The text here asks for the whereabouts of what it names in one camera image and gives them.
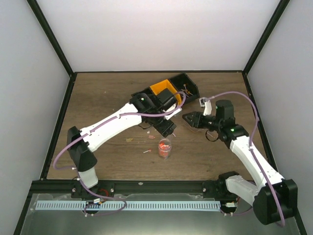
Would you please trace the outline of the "clear plastic cup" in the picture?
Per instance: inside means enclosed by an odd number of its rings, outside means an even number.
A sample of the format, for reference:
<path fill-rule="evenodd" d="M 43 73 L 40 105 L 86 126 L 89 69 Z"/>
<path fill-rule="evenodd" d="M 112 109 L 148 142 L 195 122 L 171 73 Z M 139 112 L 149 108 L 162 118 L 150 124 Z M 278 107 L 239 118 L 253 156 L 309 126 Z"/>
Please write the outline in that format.
<path fill-rule="evenodd" d="M 172 143 L 168 138 L 163 138 L 158 143 L 158 154 L 163 159 L 170 157 L 172 150 Z"/>

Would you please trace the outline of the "yellow bin with star candies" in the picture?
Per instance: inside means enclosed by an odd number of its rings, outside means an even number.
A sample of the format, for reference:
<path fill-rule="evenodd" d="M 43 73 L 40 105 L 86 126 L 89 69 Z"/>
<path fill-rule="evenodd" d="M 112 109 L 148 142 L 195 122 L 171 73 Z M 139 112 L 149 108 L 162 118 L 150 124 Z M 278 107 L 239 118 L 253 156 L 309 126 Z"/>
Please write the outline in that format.
<path fill-rule="evenodd" d="M 182 95 L 179 94 L 180 90 L 170 79 L 150 85 L 149 89 L 164 109 L 174 104 L 180 105 L 182 103 Z"/>

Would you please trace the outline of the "black bin with gummy candies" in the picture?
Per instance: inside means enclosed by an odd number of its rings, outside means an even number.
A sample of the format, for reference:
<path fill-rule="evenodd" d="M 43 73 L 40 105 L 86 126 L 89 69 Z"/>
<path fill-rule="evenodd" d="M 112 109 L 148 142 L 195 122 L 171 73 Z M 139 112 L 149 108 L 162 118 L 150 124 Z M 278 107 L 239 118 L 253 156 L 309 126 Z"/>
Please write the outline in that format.
<path fill-rule="evenodd" d="M 139 92 L 131 94 L 130 102 L 135 102 L 136 100 L 139 100 L 140 102 L 144 100 L 151 100 L 153 96 L 152 90 L 150 88 L 145 88 Z"/>

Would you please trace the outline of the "brown slotted plastic scoop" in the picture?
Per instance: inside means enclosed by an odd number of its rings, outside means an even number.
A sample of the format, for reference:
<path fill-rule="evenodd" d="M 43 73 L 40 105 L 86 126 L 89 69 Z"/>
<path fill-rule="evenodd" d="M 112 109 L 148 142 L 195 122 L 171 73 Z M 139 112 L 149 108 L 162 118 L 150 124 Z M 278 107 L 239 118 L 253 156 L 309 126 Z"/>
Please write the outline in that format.
<path fill-rule="evenodd" d="M 184 126 L 193 133 L 205 133 L 206 129 L 198 129 L 195 127 L 191 127 L 188 123 L 185 123 Z"/>

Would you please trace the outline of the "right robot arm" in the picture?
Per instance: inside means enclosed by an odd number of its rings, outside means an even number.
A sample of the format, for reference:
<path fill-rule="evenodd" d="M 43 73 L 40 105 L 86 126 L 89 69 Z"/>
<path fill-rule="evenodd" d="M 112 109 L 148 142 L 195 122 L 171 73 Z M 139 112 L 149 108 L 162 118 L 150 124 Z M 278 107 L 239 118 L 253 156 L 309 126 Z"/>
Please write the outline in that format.
<path fill-rule="evenodd" d="M 249 203 L 257 219 L 264 225 L 283 221 L 295 215 L 298 188 L 290 179 L 277 172 L 255 147 L 246 129 L 238 125 L 230 100 L 218 100 L 216 113 L 211 114 L 211 102 L 201 100 L 204 112 L 190 112 L 182 118 L 193 128 L 217 132 L 218 139 L 244 164 L 254 182 L 250 183 L 237 173 L 220 176 L 217 191 L 222 197 L 231 194 Z"/>

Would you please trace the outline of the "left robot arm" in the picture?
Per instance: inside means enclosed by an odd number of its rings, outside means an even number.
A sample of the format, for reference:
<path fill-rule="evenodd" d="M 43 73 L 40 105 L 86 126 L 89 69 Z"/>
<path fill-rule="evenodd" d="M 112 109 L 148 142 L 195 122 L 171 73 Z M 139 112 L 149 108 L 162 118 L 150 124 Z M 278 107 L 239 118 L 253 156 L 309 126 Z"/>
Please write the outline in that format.
<path fill-rule="evenodd" d="M 68 152 L 83 182 L 83 193 L 90 198 L 100 192 L 95 171 L 94 152 L 121 132 L 143 122 L 153 126 L 163 137 L 172 134 L 176 125 L 170 118 L 181 111 L 180 94 L 164 89 L 159 94 L 137 93 L 122 108 L 88 127 L 71 127 L 67 132 Z"/>

